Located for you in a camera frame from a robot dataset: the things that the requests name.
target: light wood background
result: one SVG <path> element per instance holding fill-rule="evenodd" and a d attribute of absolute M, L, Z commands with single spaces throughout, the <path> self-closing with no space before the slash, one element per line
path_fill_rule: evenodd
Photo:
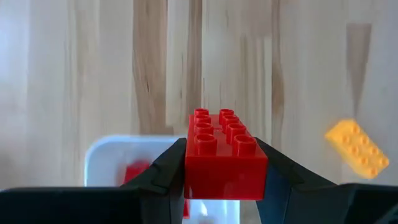
<path fill-rule="evenodd" d="M 81 185 L 109 134 L 183 134 L 203 106 L 334 182 L 355 118 L 398 184 L 396 0 L 0 0 L 0 189 Z"/>

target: white container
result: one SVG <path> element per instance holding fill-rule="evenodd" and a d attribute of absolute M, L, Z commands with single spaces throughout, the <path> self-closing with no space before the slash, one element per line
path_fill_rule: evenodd
<path fill-rule="evenodd" d="M 94 143 L 85 157 L 85 186 L 119 186 L 126 166 L 154 161 L 184 136 L 109 136 Z M 190 219 L 182 223 L 239 224 L 238 200 L 191 200 Z"/>

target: yellow lego brick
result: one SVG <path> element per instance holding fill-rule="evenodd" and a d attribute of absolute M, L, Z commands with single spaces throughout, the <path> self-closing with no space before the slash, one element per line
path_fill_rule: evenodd
<path fill-rule="evenodd" d="M 353 119 L 341 120 L 325 138 L 360 176 L 373 179 L 389 165 L 388 158 Z"/>

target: red object in bin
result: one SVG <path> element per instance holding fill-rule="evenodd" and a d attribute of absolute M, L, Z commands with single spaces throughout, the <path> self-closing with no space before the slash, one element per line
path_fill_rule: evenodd
<path fill-rule="evenodd" d="M 185 198 L 262 200 L 267 156 L 233 110 L 208 116 L 213 134 L 197 128 L 195 115 L 189 117 Z"/>
<path fill-rule="evenodd" d="M 150 162 L 148 161 L 136 161 L 131 165 L 128 165 L 126 167 L 126 174 L 124 175 L 124 182 L 129 182 L 131 179 L 135 178 L 137 175 L 142 173 L 144 170 L 146 170 L 150 166 Z M 189 200 L 185 199 L 184 200 L 184 211 L 183 211 L 183 218 L 189 218 Z"/>

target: red duplo brick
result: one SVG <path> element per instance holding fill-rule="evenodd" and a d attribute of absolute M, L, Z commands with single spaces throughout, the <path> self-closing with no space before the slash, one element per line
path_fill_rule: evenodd
<path fill-rule="evenodd" d="M 200 108 L 190 115 L 185 198 L 262 200 L 267 166 L 267 156 L 233 110 L 209 115 Z"/>

